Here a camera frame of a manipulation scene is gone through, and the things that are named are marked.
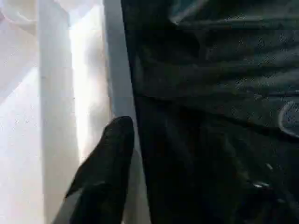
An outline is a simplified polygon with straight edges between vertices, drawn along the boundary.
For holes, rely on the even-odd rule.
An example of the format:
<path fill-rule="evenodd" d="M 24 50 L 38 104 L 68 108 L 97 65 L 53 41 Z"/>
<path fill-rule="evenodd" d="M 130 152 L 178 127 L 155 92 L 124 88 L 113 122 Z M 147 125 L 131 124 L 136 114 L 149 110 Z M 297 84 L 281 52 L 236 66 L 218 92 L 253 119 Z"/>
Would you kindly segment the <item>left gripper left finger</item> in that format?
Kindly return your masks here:
<path fill-rule="evenodd" d="M 132 119 L 114 118 L 78 168 L 53 223 L 122 223 L 134 142 Z"/>

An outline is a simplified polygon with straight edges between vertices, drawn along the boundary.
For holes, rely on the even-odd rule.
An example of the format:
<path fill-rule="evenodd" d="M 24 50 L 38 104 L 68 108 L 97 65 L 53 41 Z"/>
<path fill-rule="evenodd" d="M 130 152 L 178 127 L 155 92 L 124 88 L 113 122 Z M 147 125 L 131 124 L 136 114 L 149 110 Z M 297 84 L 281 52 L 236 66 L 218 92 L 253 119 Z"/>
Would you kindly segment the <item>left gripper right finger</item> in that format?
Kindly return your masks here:
<path fill-rule="evenodd" d="M 227 122 L 214 118 L 165 120 L 174 170 L 167 188 L 167 224 L 236 224 L 240 163 Z"/>

